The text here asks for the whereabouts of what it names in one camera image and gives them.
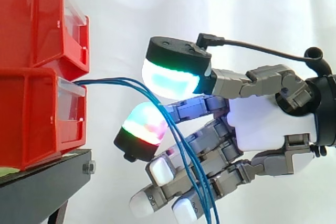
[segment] black cable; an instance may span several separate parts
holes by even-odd
[[[256,45],[253,45],[253,44],[249,44],[249,43],[245,43],[245,42],[241,42],[241,41],[235,41],[235,40],[226,40],[225,39],[224,44],[225,45],[236,46],[236,47],[244,47],[244,48],[252,49],[252,50],[255,50],[255,51],[259,51],[259,52],[264,52],[266,54],[282,57],[282,58],[285,58],[285,59],[302,61],[302,62],[317,62],[317,61],[319,61],[323,58],[323,55],[320,55],[316,58],[304,58],[304,57],[289,55],[289,54],[286,54],[284,52],[279,52],[279,51],[275,51],[275,50],[268,49],[268,48],[265,48],[265,47],[260,47],[260,46],[256,46]]]

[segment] robotic hand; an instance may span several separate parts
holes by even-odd
[[[301,58],[318,75],[304,81],[285,65],[263,66],[246,74],[212,69],[207,46],[233,45],[231,42],[204,34],[200,34],[196,44],[156,37],[151,39],[146,57],[161,67],[199,77],[195,87],[185,85],[181,93],[186,95],[186,90],[192,90],[203,95],[165,108],[175,123],[214,115],[213,120],[186,140],[201,162],[215,200],[239,185],[250,183],[256,175],[297,173],[315,156],[325,156],[326,146],[336,145],[336,81],[319,49],[310,48],[305,58]],[[250,44],[244,47],[255,49]],[[294,59],[271,50],[263,52]],[[179,76],[174,85],[166,81],[158,89],[154,75],[143,77],[148,87],[159,90],[157,93],[161,95],[160,91],[167,93],[168,86],[179,87],[176,82],[181,81]],[[125,151],[120,146],[123,137],[117,137],[115,143]],[[250,161],[238,159],[248,151],[260,153]],[[150,215],[178,197],[172,206],[178,223],[199,219],[204,214],[203,208],[176,145],[143,160],[149,159],[145,170],[152,184],[130,200],[134,215]]]

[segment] screw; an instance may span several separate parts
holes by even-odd
[[[86,164],[83,164],[84,174],[94,174],[96,172],[96,161],[90,160]]]

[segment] red glowing sensor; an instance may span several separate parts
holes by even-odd
[[[153,103],[141,103],[124,122],[114,144],[125,152],[127,160],[148,162],[153,158],[167,128],[163,115]]]

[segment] blue cable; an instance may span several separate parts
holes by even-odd
[[[202,204],[202,208],[204,209],[204,214],[205,214],[205,217],[207,219],[207,222],[208,223],[211,223],[211,215],[210,215],[210,206],[208,204],[208,202],[206,201],[206,203],[204,203],[204,199],[203,199],[203,196],[201,195],[201,192],[199,191],[199,188],[196,184],[196,182],[194,181],[191,173],[190,173],[190,169],[189,169],[189,166],[186,162],[186,159],[185,159],[185,156],[184,156],[184,151],[181,147],[181,144],[180,142],[177,140],[177,136],[176,136],[176,133],[174,132],[174,124],[172,125],[172,120],[170,115],[167,113],[167,111],[165,110],[165,108],[161,105],[159,105],[159,100],[154,96],[154,95],[151,95],[149,92],[145,93],[144,90],[140,89],[139,87],[136,87],[134,85],[131,85],[125,81],[123,81],[123,79],[117,79],[117,78],[114,78],[114,79],[102,79],[102,80],[84,80],[84,81],[78,81],[78,82],[75,82],[75,84],[78,84],[78,85],[85,85],[85,84],[95,84],[95,83],[100,83],[100,84],[118,84],[118,85],[122,85],[122,86],[127,86],[127,87],[131,87],[131,88],[134,88],[136,89],[137,91],[139,91],[140,93],[142,93],[143,95],[145,95],[150,101],[152,101],[154,103],[154,105],[159,109],[159,111],[163,114],[165,120],[167,121],[171,131],[172,131],[172,134],[175,138],[175,141],[177,143],[177,146],[179,147],[179,150],[180,150],[180,153],[181,153],[181,157],[182,157],[182,161],[183,161],[183,164],[186,168],[186,171],[187,171],[187,175],[190,179],[190,181],[192,182],[193,184],[193,187],[195,188],[196,190],[196,193],[197,195],[199,196],[199,199],[200,199],[200,202]],[[204,195],[206,194],[206,188],[204,187],[204,182],[203,182],[203,177],[202,177],[202,173],[200,172],[200,169],[197,167],[197,165],[195,164],[195,160],[197,160],[197,157],[192,157],[190,156],[191,158],[191,161],[193,162],[196,170],[197,170],[197,175],[198,177],[200,178],[200,181],[202,182],[201,186],[202,186],[202,191],[204,193]]]
[[[126,82],[126,81],[134,82],[134,83],[138,84],[139,86],[141,86],[144,90],[141,89],[141,88],[139,88],[139,87],[137,87],[137,86],[134,86],[134,85],[132,85],[132,84]],[[177,127],[177,125],[175,124],[175,122],[172,120],[170,114],[167,113],[167,111],[165,110],[164,106],[162,106],[160,104],[160,101],[156,98],[156,96],[144,84],[142,84],[141,82],[136,81],[134,79],[125,78],[125,77],[121,77],[121,78],[106,78],[106,79],[99,79],[99,80],[82,80],[82,81],[76,81],[75,82],[75,84],[78,84],[78,85],[88,85],[88,84],[95,84],[95,83],[101,83],[101,84],[118,84],[118,85],[123,85],[123,86],[134,88],[137,91],[141,92],[151,102],[154,103],[154,105],[159,109],[159,111],[164,116],[165,120],[168,123],[168,126],[169,126],[170,130],[172,131],[172,134],[173,134],[173,136],[174,136],[174,138],[176,140],[176,144],[177,144],[177,146],[178,146],[178,148],[180,150],[181,158],[182,158],[183,164],[184,164],[184,166],[186,168],[187,175],[188,175],[190,181],[192,182],[193,187],[195,188],[195,190],[197,192],[197,195],[199,196],[200,202],[201,202],[202,207],[204,209],[204,214],[205,214],[205,217],[207,219],[207,222],[211,223],[211,214],[210,214],[210,208],[211,208],[211,206],[209,205],[209,202],[208,202],[208,196],[210,196],[212,207],[214,208],[214,213],[215,213],[215,217],[216,217],[216,223],[219,224],[219,216],[218,216],[217,208],[216,208],[216,205],[215,205],[215,200],[214,200],[213,194],[211,192],[211,188],[210,188],[209,182],[207,180],[207,177],[206,177],[206,175],[204,173],[204,170],[202,169],[202,166],[201,166],[201,164],[200,164],[200,162],[199,162],[196,154],[194,153],[194,151],[192,150],[192,148],[189,146],[189,143],[185,140],[185,138],[183,137],[183,135],[180,132],[179,128]],[[198,176],[198,179],[200,180],[203,194],[205,195],[205,202],[204,202],[203,196],[201,195],[201,192],[199,191],[199,188],[198,188],[196,182],[194,181],[194,179],[193,179],[193,177],[192,177],[192,175],[190,173],[190,169],[188,167],[188,164],[187,164],[185,156],[184,156],[184,151],[183,151],[183,149],[181,147],[180,142],[177,139],[177,136],[176,136],[176,133],[175,133],[174,130],[177,132],[178,136],[180,137],[181,142],[182,142],[182,144],[183,144],[186,152],[190,156],[191,161],[192,161],[192,163],[193,163],[193,165],[194,165],[194,167],[196,169],[196,174]]]
[[[127,78],[127,77],[106,78],[106,79],[100,79],[100,80],[102,80],[102,81],[124,80],[124,81],[131,81],[131,82],[134,82],[134,83],[138,84],[139,86],[141,86],[143,89],[145,89],[145,90],[146,90],[146,91],[147,91],[153,98],[155,98],[158,104],[161,104],[160,101],[156,98],[156,96],[152,93],[152,91],[151,91],[149,88],[147,88],[144,84],[142,84],[140,81],[137,81],[137,80],[134,80],[134,79],[131,79],[131,78]],[[178,133],[178,135],[179,135],[179,137],[180,137],[180,139],[181,139],[181,142],[183,143],[185,149],[187,149],[187,150],[186,150],[187,153],[188,153],[189,151],[191,151],[192,154],[193,154],[193,156],[196,157],[196,154],[195,154],[194,151],[190,148],[189,144],[186,142],[186,140],[184,139],[184,137],[183,137],[182,133],[180,132],[179,128],[177,127],[177,125],[176,125],[175,122],[172,120],[172,118],[171,118],[171,116],[170,116],[169,114],[168,114],[168,118],[169,118],[170,121],[172,122],[173,127],[176,129],[176,131],[177,131],[177,133]],[[209,184],[209,182],[208,182],[208,180],[207,180],[207,177],[206,177],[206,175],[205,175],[205,173],[204,173],[204,170],[202,169],[202,166],[201,166],[201,164],[199,163],[198,159],[197,159],[196,163],[200,166],[200,168],[201,168],[200,171],[201,171],[201,173],[202,173],[202,176],[205,178],[205,185],[206,185],[206,188],[207,188],[207,190],[208,190],[208,194],[210,195],[210,199],[211,199],[212,207],[213,207],[213,209],[214,209],[214,214],[215,214],[215,218],[216,218],[216,223],[219,224],[219,214],[218,214],[217,207],[216,207],[216,204],[215,204],[215,199],[214,199],[213,194],[212,194],[212,192],[211,192],[210,184]]]

